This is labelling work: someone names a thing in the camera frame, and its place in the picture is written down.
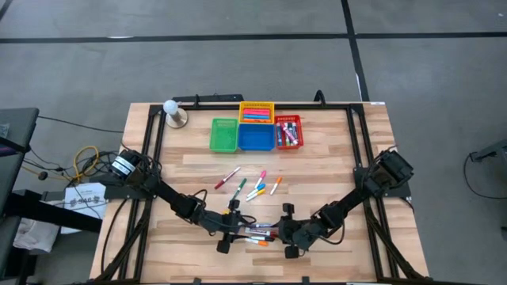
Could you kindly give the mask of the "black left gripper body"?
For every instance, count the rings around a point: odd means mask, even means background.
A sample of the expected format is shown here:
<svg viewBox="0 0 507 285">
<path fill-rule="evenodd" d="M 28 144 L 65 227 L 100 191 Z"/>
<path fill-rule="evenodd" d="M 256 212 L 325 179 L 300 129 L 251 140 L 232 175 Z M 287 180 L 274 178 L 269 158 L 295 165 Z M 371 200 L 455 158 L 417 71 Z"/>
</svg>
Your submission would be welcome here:
<svg viewBox="0 0 507 285">
<path fill-rule="evenodd" d="M 223 237 L 218 241 L 216 251 L 219 253 L 229 253 L 231 244 L 238 236 L 240 230 L 240 212 L 238 206 L 240 202 L 233 199 L 229 202 L 227 214 L 220 214 L 206 209 L 206 203 L 202 201 L 193 215 L 193 223 L 204 228 L 210 235 L 217 232 L 223 233 Z"/>
</svg>

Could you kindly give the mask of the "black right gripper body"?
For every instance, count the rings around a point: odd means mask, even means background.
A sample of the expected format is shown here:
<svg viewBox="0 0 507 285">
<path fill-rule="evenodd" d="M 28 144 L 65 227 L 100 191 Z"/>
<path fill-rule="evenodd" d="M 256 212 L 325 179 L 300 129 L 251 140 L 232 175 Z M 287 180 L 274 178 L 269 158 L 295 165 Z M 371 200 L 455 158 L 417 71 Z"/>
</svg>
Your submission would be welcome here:
<svg viewBox="0 0 507 285">
<path fill-rule="evenodd" d="M 284 255 L 287 259 L 296 259 L 300 256 L 299 251 L 306 252 L 318 238 L 327 233 L 327 228 L 316 216 L 295 220 L 292 216 L 295 209 L 291 203 L 284 203 L 282 209 L 285 216 L 281 217 L 281 241 L 287 245 Z"/>
</svg>

